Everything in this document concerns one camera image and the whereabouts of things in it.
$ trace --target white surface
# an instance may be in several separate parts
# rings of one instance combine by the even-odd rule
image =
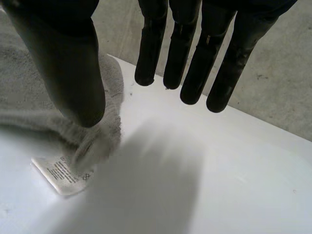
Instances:
[[[230,107],[210,113],[205,97],[186,106],[160,77],[140,87],[134,66],[119,63],[123,145],[87,192],[62,200],[30,166],[58,146],[1,128],[1,234],[45,217],[51,234],[312,233],[311,142]]]

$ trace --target black robotic finger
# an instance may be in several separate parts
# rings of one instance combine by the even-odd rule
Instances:
[[[140,52],[136,64],[135,80],[148,86],[154,82],[161,44],[166,29],[168,0],[139,0],[144,16]]]
[[[181,90],[181,100],[198,102],[235,11],[202,3],[201,35]]]
[[[66,8],[66,2],[60,0],[38,4],[34,0],[2,1],[55,106],[76,124],[91,127],[102,119],[105,110],[98,39],[91,20],[97,3],[72,3]]]
[[[200,2],[200,0],[169,1],[175,26],[163,80],[168,89],[176,89],[181,83],[196,29]]]
[[[275,24],[277,17],[257,19],[237,13],[232,39],[207,98],[207,108],[215,113],[225,109],[255,45]]]

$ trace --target concrete floor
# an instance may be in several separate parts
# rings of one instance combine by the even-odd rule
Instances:
[[[312,1],[300,0],[260,40],[230,100],[230,106],[312,141]],[[157,67],[163,75],[171,12]],[[107,53],[137,63],[143,16],[137,0],[100,0],[93,16],[99,43]],[[190,55],[200,35],[201,16]],[[229,43],[233,25],[204,90],[208,94]]]

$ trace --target garment tag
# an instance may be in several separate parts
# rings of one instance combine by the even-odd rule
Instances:
[[[79,193],[94,176],[94,169],[85,172],[82,176],[75,175],[70,171],[64,157],[32,158],[31,161],[56,191],[63,196]]]

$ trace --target gray fabric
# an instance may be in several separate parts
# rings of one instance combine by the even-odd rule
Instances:
[[[106,158],[120,142],[123,79],[118,62],[100,53],[105,114],[96,126],[82,128],[55,108],[30,54],[3,11],[0,25],[0,124],[57,134],[72,152],[67,160],[78,172]]]

